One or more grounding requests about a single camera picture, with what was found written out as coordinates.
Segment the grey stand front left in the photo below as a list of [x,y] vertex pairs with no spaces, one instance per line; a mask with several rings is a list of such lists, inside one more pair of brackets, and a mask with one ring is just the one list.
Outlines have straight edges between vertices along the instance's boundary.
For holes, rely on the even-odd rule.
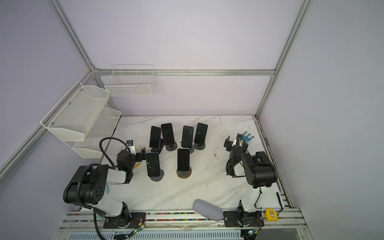
[[165,174],[164,171],[162,169],[160,169],[160,175],[156,176],[156,177],[150,177],[150,179],[154,182],[159,182],[163,179],[164,174]]

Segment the grey stand back right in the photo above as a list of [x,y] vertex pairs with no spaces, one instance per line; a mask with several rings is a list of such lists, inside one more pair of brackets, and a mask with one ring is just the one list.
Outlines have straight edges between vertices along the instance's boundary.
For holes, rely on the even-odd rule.
[[195,150],[204,150],[205,149],[205,147],[206,147],[206,144],[204,143],[204,144],[197,144],[197,143],[194,143],[194,148],[195,148]]

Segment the yellow tape measure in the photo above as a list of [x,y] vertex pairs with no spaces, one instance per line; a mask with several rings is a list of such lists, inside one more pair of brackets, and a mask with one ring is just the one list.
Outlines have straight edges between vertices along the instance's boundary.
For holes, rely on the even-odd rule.
[[267,221],[278,221],[279,220],[279,214],[274,209],[266,209],[265,218]]

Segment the black phone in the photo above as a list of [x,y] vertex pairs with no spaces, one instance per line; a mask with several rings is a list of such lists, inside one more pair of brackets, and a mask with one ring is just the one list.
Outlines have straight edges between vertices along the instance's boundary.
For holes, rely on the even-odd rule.
[[208,125],[203,123],[197,124],[194,143],[197,145],[204,145],[208,131]]
[[190,170],[190,149],[178,149],[178,168],[179,172]]
[[162,135],[161,128],[156,126],[151,126],[150,143],[149,143],[150,148],[158,149],[160,147],[161,135]]
[[158,153],[146,154],[147,173],[150,178],[161,175],[160,158]]
[[174,131],[172,123],[161,125],[162,135],[165,145],[173,145],[175,143]]
[[194,137],[194,127],[183,126],[182,141],[181,141],[182,148],[191,149],[194,141],[193,137]]

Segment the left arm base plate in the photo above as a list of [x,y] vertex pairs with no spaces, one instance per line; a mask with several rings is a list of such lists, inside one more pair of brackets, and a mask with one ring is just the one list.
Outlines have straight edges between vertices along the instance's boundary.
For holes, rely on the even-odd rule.
[[107,217],[103,229],[136,229],[145,223],[146,215],[145,212],[133,212],[128,218]]

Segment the brown base stand front right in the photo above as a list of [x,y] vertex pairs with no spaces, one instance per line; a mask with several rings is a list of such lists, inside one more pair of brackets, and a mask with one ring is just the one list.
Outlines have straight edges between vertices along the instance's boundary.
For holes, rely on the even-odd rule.
[[192,174],[192,168],[189,167],[188,171],[179,171],[177,170],[177,176],[181,179],[187,179]]

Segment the grey oval pouch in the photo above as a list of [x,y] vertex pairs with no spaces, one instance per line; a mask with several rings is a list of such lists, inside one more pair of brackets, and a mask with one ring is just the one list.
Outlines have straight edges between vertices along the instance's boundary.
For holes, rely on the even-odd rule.
[[224,217],[224,211],[208,202],[197,199],[193,204],[193,210],[203,217],[220,222]]

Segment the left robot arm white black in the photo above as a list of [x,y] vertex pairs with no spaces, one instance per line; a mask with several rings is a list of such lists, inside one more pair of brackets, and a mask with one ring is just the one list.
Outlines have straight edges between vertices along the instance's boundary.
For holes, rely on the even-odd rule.
[[[107,155],[103,143],[115,140],[123,144],[123,150],[117,154],[117,163]],[[133,178],[136,163],[146,159],[146,148],[136,147],[134,141],[123,141],[114,137],[106,137],[99,142],[103,156],[108,165],[89,164],[80,166],[63,193],[66,204],[72,204],[88,209],[107,220],[115,220],[126,225],[132,220],[132,215],[126,203],[111,197],[107,185],[129,184]]]

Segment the white mesh shelf upper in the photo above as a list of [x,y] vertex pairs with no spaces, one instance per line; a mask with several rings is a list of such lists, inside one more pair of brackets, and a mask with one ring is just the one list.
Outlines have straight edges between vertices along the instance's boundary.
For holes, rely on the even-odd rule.
[[83,142],[110,98],[110,92],[76,82],[41,120],[63,142]]

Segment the aluminium front rail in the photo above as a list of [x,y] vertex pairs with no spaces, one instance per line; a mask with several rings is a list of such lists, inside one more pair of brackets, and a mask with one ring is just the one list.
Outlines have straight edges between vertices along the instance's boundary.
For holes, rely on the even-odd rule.
[[[300,209],[285,209],[277,221],[268,221],[262,213],[264,226],[262,229],[307,229],[308,225]],[[221,230],[224,228],[239,229],[235,220],[236,214],[224,217],[221,221],[213,221],[192,211],[148,211],[144,222],[145,230]],[[93,231],[95,229],[93,212],[68,212],[59,232]]]

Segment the white mesh shelf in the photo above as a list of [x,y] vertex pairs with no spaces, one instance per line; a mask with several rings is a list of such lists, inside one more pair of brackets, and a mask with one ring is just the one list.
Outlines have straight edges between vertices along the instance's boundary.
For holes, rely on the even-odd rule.
[[120,117],[120,111],[103,108],[85,140],[83,142],[76,142],[72,150],[83,159],[101,158],[103,154],[99,147],[100,140],[113,135]]
[[63,142],[83,142],[110,98],[110,92],[76,82],[41,120]]

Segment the white mesh shelf lower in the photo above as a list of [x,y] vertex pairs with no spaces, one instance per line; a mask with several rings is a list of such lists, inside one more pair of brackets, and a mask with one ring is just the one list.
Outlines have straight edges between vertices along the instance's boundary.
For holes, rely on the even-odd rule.
[[83,142],[76,142],[72,150],[83,159],[101,158],[103,154],[99,147],[100,140],[113,135],[120,117],[120,111],[103,108],[85,140]]

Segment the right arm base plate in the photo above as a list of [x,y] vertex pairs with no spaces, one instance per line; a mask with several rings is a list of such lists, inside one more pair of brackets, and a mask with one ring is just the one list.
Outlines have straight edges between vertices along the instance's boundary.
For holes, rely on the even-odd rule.
[[264,227],[262,212],[224,211],[225,227]]

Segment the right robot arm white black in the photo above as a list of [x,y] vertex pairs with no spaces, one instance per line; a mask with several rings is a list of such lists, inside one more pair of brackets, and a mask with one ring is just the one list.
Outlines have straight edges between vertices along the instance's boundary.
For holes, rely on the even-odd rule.
[[277,185],[276,168],[265,152],[252,155],[248,146],[240,134],[234,141],[227,138],[224,142],[224,148],[230,153],[226,163],[227,175],[245,178],[250,186],[240,200],[240,208],[249,213],[269,209],[282,211],[284,205]]

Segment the black stand back left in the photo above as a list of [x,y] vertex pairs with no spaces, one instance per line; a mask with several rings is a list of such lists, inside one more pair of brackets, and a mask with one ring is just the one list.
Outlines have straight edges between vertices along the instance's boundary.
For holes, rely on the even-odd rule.
[[158,153],[160,154],[164,148],[165,144],[164,144],[164,140],[163,139],[160,139],[160,145],[158,148],[151,148],[151,153]]

